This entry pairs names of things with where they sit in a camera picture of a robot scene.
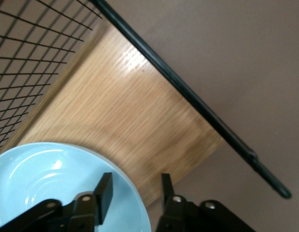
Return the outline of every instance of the wooden board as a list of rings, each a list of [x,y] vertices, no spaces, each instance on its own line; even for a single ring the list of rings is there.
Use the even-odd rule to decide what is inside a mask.
[[[221,137],[105,21],[5,149],[53,141],[81,145],[118,165],[145,205],[222,143]]]

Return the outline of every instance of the brown wall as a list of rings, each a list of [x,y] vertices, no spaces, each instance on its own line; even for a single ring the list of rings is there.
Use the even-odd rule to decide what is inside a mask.
[[[175,189],[259,232],[299,232],[299,0],[108,0],[293,192],[283,200],[227,145]],[[154,228],[160,202],[148,208]]]

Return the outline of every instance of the screw head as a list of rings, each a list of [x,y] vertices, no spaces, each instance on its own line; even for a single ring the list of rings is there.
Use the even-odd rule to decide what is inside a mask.
[[[206,202],[205,207],[207,207],[209,209],[216,209],[215,205],[211,202]]]
[[[174,196],[173,197],[173,201],[175,201],[175,202],[182,202],[182,199],[179,196]]]
[[[88,202],[90,200],[90,197],[89,196],[84,196],[83,198],[82,198],[82,201],[83,202]]]
[[[53,208],[54,206],[56,206],[55,202],[50,202],[46,205],[47,208]]]

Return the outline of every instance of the light blue plate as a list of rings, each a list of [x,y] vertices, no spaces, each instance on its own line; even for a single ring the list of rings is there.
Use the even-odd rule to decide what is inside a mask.
[[[96,152],[75,145],[33,143],[0,156],[0,227],[46,199],[70,203],[113,173],[113,199],[99,232],[150,232],[144,204],[128,177]]]

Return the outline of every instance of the wire mesh panel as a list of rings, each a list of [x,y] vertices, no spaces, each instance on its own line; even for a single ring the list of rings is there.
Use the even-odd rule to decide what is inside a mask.
[[[86,0],[0,0],[0,149],[99,20]]]

